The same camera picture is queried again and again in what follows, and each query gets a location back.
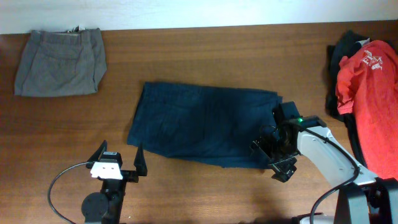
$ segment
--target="white wall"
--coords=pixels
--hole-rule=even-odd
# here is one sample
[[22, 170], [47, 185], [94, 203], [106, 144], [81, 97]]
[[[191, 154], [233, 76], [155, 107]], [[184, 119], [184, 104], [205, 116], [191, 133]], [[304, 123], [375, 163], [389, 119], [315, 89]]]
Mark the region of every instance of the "white wall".
[[0, 0], [0, 34], [398, 18], [398, 0]]

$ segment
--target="folded clothing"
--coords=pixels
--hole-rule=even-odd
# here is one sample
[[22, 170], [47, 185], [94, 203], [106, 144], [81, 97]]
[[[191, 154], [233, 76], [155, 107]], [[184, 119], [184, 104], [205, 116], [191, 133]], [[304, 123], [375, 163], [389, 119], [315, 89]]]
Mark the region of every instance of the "folded clothing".
[[277, 93], [145, 83], [127, 144], [165, 157], [222, 167], [267, 168], [249, 146], [262, 125], [275, 126]]
[[21, 96], [96, 93], [106, 71], [99, 29], [72, 33], [32, 31], [14, 84]]
[[351, 58], [343, 57], [337, 76], [340, 114], [353, 113], [368, 168], [398, 179], [398, 55], [375, 40]]
[[331, 85], [330, 91], [326, 96], [326, 108], [332, 117], [340, 121], [343, 121], [344, 117], [338, 113], [337, 96], [335, 94], [337, 74], [340, 71], [340, 66], [338, 64], [344, 56], [348, 56], [349, 58], [352, 57], [362, 47], [361, 41], [367, 39], [368, 37], [356, 34], [352, 30], [349, 30], [337, 42], [336, 46], [330, 46], [330, 48], [328, 48], [330, 58], [328, 74]]

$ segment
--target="cable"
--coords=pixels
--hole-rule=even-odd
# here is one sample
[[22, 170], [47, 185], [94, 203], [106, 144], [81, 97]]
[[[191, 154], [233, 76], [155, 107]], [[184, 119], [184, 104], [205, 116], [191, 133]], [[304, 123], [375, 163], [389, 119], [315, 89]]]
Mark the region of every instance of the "cable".
[[318, 200], [313, 204], [313, 207], [311, 209], [311, 214], [310, 214], [310, 224], [313, 224], [313, 217], [315, 215], [315, 210], [318, 208], [319, 204], [321, 204], [321, 202], [327, 198], [329, 195], [333, 194], [334, 192], [336, 192], [337, 190], [339, 190], [340, 188], [342, 188], [343, 186], [350, 184], [352, 182], [355, 181], [355, 179], [359, 176], [359, 172], [360, 172], [360, 167], [356, 164], [355, 160], [341, 147], [339, 147], [339, 145], [337, 145], [336, 143], [332, 142], [331, 140], [329, 140], [327, 137], [324, 137], [316, 132], [313, 132], [311, 130], [309, 130], [308, 128], [303, 128], [301, 125], [296, 124], [296, 123], [292, 123], [292, 122], [288, 122], [288, 121], [284, 121], [282, 122], [280, 125], [284, 125], [284, 124], [291, 124], [293, 126], [296, 126], [298, 128], [300, 128], [301, 130], [304, 130], [320, 139], [322, 139], [323, 141], [331, 144], [333, 147], [335, 147], [337, 150], [339, 150], [354, 166], [354, 175], [346, 180], [345, 182], [337, 185], [336, 187], [333, 187], [332, 189], [330, 189], [329, 191], [327, 191], [326, 193], [324, 193], [320, 198], [318, 198]]
[[284, 159], [284, 160], [282, 160], [282, 161], [275, 162], [275, 163], [273, 163], [273, 164], [268, 164], [268, 165], [271, 166], [271, 165], [275, 165], [275, 164], [280, 164], [281, 162], [286, 162], [286, 161], [289, 161], [289, 160], [291, 160], [291, 159], [293, 159], [293, 158], [295, 158], [295, 156], [292, 156], [292, 157], [289, 157], [289, 158]]
[[276, 128], [275, 126], [273, 126], [273, 125], [270, 125], [270, 124], [263, 124], [263, 125], [261, 125], [261, 127], [260, 127], [260, 133], [262, 133], [262, 132], [263, 132], [263, 130], [264, 130], [266, 127], [271, 127], [271, 128], [274, 128], [274, 130], [273, 130], [271, 133], [274, 133], [274, 132], [276, 132], [276, 131], [277, 131], [277, 128]]
[[52, 189], [52, 187], [54, 186], [55, 181], [57, 181], [58, 178], [60, 178], [60, 176], [61, 176], [62, 174], [66, 173], [66, 171], [69, 171], [69, 170], [71, 170], [71, 169], [73, 169], [73, 168], [75, 168], [75, 167], [78, 167], [78, 166], [82, 166], [82, 165], [85, 165], [85, 164], [92, 164], [92, 163], [93, 163], [93, 162], [81, 162], [81, 163], [79, 163], [79, 164], [73, 165], [73, 166], [71, 166], [71, 167], [65, 169], [64, 171], [62, 171], [61, 173], [59, 173], [58, 176], [56, 176], [56, 177], [53, 179], [53, 181], [52, 181], [51, 184], [50, 184], [49, 190], [47, 191], [47, 200], [49, 201], [49, 205], [50, 205], [51, 209], [53, 210], [53, 212], [54, 212], [55, 214], [57, 214], [60, 218], [62, 218], [63, 220], [65, 220], [65, 221], [68, 222], [68, 223], [76, 224], [76, 223], [72, 222], [71, 220], [67, 219], [66, 217], [64, 217], [63, 215], [61, 215], [61, 213], [59, 213], [59, 212], [57, 211], [57, 209], [55, 209], [54, 205], [53, 205], [52, 202], [51, 202], [51, 198], [50, 198], [51, 189]]

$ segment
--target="pile of clothes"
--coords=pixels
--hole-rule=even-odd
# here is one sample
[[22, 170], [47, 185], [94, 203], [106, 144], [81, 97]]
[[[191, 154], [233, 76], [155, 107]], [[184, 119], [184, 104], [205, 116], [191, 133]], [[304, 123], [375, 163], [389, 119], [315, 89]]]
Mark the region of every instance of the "pile of clothes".
[[398, 56], [381, 40], [347, 32], [329, 47], [332, 86], [326, 108], [345, 122], [359, 162], [398, 179]]

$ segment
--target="white printed graphic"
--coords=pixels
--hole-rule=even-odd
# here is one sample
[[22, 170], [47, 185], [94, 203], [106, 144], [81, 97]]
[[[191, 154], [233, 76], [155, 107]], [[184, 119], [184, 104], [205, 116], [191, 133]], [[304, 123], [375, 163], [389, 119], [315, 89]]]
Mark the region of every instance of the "white printed graphic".
[[383, 64], [383, 61], [381, 60], [381, 57], [379, 56], [372, 56], [372, 52], [365, 50], [365, 53], [367, 56], [362, 58], [362, 62], [364, 62], [366, 65], [370, 66], [372, 70], [380, 68], [382, 70], [381, 65]]

